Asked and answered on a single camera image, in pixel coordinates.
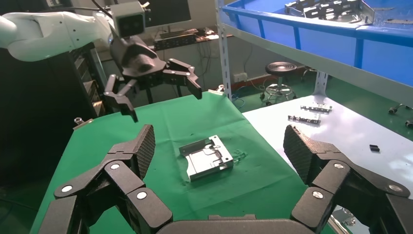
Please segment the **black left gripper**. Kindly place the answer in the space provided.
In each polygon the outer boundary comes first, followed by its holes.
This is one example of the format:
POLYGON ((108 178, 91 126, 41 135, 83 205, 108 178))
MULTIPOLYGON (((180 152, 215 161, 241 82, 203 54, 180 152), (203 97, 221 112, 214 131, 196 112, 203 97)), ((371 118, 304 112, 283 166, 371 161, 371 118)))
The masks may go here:
POLYGON ((164 82, 185 86, 197 99, 202 98, 202 88, 196 82, 198 77, 194 73, 194 66, 174 58, 164 62, 139 36, 120 38, 113 35, 110 54, 127 83, 120 91, 115 92, 115 85, 119 80, 112 74, 108 77, 103 94, 111 107, 118 109, 124 116, 130 116, 135 123, 138 122, 138 117, 126 96, 134 86, 145 90, 164 82))

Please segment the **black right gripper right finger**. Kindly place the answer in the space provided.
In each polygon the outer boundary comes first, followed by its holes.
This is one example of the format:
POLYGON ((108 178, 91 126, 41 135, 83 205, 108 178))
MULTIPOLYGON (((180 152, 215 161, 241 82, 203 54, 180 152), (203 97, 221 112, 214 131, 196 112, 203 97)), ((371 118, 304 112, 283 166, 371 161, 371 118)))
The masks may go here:
POLYGON ((313 140, 288 125, 283 148, 307 190, 291 219, 320 233, 336 206, 351 212, 372 234, 410 234, 413 201, 400 183, 354 164, 335 145, 313 140))

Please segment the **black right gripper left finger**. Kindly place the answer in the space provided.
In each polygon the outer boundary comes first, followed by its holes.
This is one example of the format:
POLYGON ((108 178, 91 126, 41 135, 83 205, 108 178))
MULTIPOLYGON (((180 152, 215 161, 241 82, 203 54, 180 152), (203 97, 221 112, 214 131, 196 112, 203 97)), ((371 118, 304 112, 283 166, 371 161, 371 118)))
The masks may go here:
POLYGON ((143 181, 154 150, 149 124, 135 139, 113 145, 97 166, 55 190, 39 233, 87 234, 112 207, 137 234, 154 234, 172 222, 171 210, 143 181))

